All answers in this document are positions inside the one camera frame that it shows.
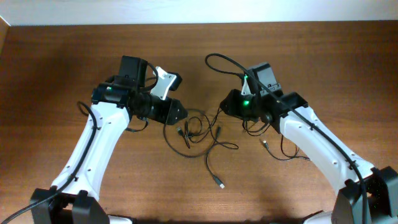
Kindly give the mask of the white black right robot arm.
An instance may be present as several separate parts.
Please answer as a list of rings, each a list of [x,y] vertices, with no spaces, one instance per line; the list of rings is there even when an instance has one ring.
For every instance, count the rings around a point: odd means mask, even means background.
[[[291,140],[336,192],[334,209],[304,223],[397,223],[397,171],[378,169],[340,141],[296,92],[242,95],[231,90],[221,109],[243,121],[261,120]]]

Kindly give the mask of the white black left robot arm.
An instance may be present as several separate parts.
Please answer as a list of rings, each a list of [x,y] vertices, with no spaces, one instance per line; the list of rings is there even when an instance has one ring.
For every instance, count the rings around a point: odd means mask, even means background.
[[[187,110],[173,98],[138,87],[102,83],[93,90],[88,119],[67,164],[49,189],[31,196],[34,223],[134,223],[109,215],[99,204],[104,173],[116,143],[133,116],[173,125]]]

